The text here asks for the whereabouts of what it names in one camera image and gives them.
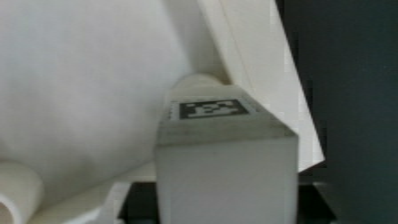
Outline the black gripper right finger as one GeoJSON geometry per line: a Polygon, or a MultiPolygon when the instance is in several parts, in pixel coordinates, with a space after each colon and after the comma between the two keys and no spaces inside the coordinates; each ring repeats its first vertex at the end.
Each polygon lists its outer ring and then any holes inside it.
{"type": "Polygon", "coordinates": [[[337,224],[336,214],[313,184],[298,185],[295,224],[337,224]]]}

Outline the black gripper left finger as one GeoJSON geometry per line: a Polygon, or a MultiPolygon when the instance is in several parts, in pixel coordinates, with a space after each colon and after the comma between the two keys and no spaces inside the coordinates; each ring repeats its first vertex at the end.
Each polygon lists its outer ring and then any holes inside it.
{"type": "Polygon", "coordinates": [[[131,184],[117,219],[122,224],[160,224],[156,184],[131,184]]]}

